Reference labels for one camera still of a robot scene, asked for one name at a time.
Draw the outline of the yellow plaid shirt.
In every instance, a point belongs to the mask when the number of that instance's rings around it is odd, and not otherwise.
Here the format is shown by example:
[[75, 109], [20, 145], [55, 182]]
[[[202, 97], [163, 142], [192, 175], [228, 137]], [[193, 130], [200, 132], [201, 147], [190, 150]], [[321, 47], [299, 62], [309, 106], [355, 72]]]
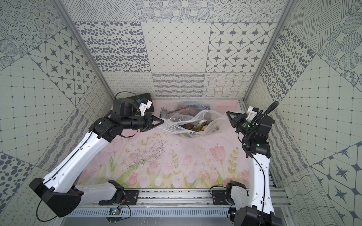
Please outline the yellow plaid shirt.
[[214, 120], [201, 120], [197, 125], [195, 125], [192, 129], [194, 132], [216, 132], [219, 130], [219, 126]]

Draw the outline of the clear plastic vacuum bag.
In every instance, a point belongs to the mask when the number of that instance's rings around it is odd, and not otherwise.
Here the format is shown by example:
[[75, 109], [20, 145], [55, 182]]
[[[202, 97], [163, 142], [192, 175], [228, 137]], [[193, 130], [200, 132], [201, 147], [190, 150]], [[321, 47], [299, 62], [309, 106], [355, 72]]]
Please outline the clear plastic vacuum bag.
[[[218, 112], [215, 107], [211, 106], [211, 104], [198, 102], [204, 105], [209, 105], [210, 110], [203, 110], [199, 112], [196, 116], [190, 116], [173, 113], [179, 103], [180, 102], [176, 103], [175, 106], [161, 107], [160, 118], [164, 120], [164, 123], [158, 126], [161, 130], [183, 138], [198, 138], [214, 133], [221, 133], [227, 127], [228, 118], [226, 114]], [[192, 131], [191, 129], [201, 120], [214, 120], [219, 126], [219, 130], [216, 132], [210, 132], [207, 130], [204, 132]]]

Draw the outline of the red plaid shirt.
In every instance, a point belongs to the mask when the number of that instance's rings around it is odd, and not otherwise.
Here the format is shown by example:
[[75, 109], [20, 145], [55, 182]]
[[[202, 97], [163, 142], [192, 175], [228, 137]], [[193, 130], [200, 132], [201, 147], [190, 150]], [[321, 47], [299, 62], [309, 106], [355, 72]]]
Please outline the red plaid shirt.
[[179, 103], [173, 113], [196, 116], [199, 112], [203, 110], [210, 110], [210, 106], [198, 102], [185, 102]]

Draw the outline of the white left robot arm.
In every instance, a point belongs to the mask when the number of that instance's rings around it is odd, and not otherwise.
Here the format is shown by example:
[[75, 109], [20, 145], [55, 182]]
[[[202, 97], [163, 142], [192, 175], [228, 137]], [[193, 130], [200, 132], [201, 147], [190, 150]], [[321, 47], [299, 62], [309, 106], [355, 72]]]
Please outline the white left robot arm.
[[29, 186], [58, 217], [64, 217], [78, 206], [92, 202], [123, 205], [127, 200], [126, 193], [115, 180], [87, 188], [75, 182], [101, 149], [124, 130], [144, 132], [163, 123], [164, 120], [150, 112], [130, 116], [112, 110], [90, 126], [89, 132], [59, 166], [44, 178], [33, 179]]

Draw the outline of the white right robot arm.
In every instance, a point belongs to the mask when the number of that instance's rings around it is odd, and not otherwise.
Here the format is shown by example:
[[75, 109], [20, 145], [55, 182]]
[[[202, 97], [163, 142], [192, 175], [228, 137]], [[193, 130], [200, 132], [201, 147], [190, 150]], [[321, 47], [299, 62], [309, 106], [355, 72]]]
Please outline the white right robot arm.
[[271, 199], [271, 150], [267, 142], [275, 121], [263, 116], [249, 123], [245, 114], [239, 114], [230, 121], [236, 133], [243, 134], [239, 141], [247, 155], [250, 172], [249, 187], [233, 180], [226, 186], [225, 195], [236, 208], [230, 218], [236, 226], [280, 226], [282, 220], [275, 215]]

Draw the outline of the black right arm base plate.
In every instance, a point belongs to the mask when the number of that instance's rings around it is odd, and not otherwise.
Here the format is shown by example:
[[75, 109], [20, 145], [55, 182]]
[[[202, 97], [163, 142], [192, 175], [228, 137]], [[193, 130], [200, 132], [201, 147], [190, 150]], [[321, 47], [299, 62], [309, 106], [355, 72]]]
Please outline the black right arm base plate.
[[230, 192], [227, 192], [225, 189], [213, 189], [210, 191], [213, 205], [232, 205], [234, 204], [233, 199], [231, 198]]

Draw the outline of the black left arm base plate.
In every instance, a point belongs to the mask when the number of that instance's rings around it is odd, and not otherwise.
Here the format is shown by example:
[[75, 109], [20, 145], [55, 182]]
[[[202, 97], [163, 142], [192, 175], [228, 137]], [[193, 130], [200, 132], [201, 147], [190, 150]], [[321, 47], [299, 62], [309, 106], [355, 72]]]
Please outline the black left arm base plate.
[[108, 201], [99, 201], [98, 205], [136, 205], [138, 200], [139, 190], [123, 190], [116, 192], [115, 196]]

